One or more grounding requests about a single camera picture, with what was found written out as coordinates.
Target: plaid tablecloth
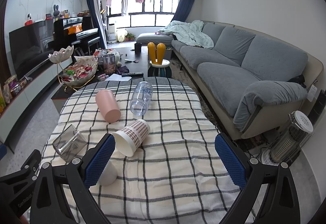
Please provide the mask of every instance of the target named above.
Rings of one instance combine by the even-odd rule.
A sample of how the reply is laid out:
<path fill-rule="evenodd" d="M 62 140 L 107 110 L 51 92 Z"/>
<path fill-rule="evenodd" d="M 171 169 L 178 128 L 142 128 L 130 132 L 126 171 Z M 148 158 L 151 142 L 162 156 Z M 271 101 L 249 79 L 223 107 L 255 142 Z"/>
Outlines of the plaid tablecloth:
<path fill-rule="evenodd" d="M 205 118 L 195 92 L 180 81 L 160 77 L 106 81 L 75 92 L 44 147 L 41 164 L 65 164 L 52 143 L 70 124 L 88 140 L 79 153 L 82 157 L 105 133 L 134 121 L 129 101 L 137 83 L 144 80 L 154 88 L 150 109 L 143 116 L 151 132 L 133 157 L 115 150 L 111 160 L 117 180 L 109 186 L 92 186 L 90 192 L 111 223 L 219 223 L 240 190 L 215 151 L 216 128 Z M 95 95 L 101 89 L 116 96 L 121 119 L 115 123 L 106 123 L 97 108 Z M 68 186 L 65 192 L 76 221 L 83 223 Z M 253 221 L 252 215 L 247 221 Z"/>

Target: dark purple pouch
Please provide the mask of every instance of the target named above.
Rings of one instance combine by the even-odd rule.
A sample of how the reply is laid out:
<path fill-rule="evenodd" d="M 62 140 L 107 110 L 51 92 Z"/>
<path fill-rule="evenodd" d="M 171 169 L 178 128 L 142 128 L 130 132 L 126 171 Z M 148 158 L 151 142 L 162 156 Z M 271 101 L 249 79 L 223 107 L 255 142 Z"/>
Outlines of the dark purple pouch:
<path fill-rule="evenodd" d="M 123 66 L 123 67 L 117 68 L 117 73 L 119 75 L 121 75 L 122 73 L 129 73 L 129 69 L 127 68 L 127 66 Z"/>

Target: clear glass cup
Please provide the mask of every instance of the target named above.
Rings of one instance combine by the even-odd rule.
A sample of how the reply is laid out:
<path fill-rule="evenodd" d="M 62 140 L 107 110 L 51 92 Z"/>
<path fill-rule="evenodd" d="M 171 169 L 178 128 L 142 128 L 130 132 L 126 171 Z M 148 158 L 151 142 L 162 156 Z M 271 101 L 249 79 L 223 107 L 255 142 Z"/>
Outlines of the clear glass cup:
<path fill-rule="evenodd" d="M 144 115 L 151 103 L 153 87 L 147 81 L 139 82 L 132 94 L 130 111 L 135 115 Z"/>
<path fill-rule="evenodd" d="M 107 54 L 103 57 L 103 68 L 104 73 L 108 74 L 109 76 L 116 72 L 115 66 L 115 55 L 114 54 Z"/>
<path fill-rule="evenodd" d="M 64 161 L 70 162 L 87 145 L 87 141 L 81 132 L 70 125 L 52 145 Z"/>

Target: checkered paper cup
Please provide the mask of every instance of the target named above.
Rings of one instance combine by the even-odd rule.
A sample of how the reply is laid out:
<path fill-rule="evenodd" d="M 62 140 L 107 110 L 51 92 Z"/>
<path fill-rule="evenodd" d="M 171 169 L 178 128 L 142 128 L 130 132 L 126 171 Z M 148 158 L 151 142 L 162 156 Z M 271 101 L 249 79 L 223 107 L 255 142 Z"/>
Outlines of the checkered paper cup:
<path fill-rule="evenodd" d="M 149 124 L 143 119 L 138 119 L 112 133 L 115 137 L 115 147 L 123 155 L 132 157 L 150 131 Z"/>

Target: yellow rabbit ear stool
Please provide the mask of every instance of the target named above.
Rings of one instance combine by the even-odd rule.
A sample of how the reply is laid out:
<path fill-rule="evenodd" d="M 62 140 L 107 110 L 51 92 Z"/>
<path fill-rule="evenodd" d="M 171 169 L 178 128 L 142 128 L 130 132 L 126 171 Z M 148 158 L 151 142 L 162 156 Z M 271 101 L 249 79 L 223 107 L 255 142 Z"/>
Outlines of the yellow rabbit ear stool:
<path fill-rule="evenodd" d="M 155 50 L 155 44 L 149 43 L 147 45 L 148 47 L 148 53 L 149 57 L 151 58 L 151 61 L 149 64 L 151 65 L 148 69 L 147 76 L 153 77 L 153 76 L 160 76 L 160 77 L 166 77 L 171 78 L 172 77 L 172 71 L 170 68 L 170 61 L 163 59 L 164 53 L 165 53 L 165 44 L 158 44 L 157 48 Z"/>

